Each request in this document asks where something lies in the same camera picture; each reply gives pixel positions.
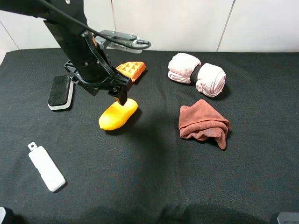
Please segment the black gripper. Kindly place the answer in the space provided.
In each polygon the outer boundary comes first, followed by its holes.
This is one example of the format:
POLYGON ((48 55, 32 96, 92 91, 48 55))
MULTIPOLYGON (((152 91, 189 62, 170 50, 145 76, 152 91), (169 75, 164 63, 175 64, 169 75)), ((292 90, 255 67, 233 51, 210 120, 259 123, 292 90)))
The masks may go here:
POLYGON ((66 45, 64 50, 84 85, 107 90, 121 106, 127 102, 131 79, 113 67, 104 51, 93 41, 90 32, 83 32, 66 45))

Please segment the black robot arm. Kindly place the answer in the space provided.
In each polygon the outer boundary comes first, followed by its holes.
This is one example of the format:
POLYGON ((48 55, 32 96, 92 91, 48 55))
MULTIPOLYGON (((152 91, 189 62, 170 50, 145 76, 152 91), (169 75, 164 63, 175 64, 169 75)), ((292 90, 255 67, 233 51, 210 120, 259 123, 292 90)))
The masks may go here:
POLYGON ((2 11, 43 18, 61 49, 73 65, 74 77, 96 95, 107 90, 120 105, 128 99, 132 86, 130 78, 111 65, 105 52, 96 43, 96 34, 87 25, 81 0, 2 0, 2 11))

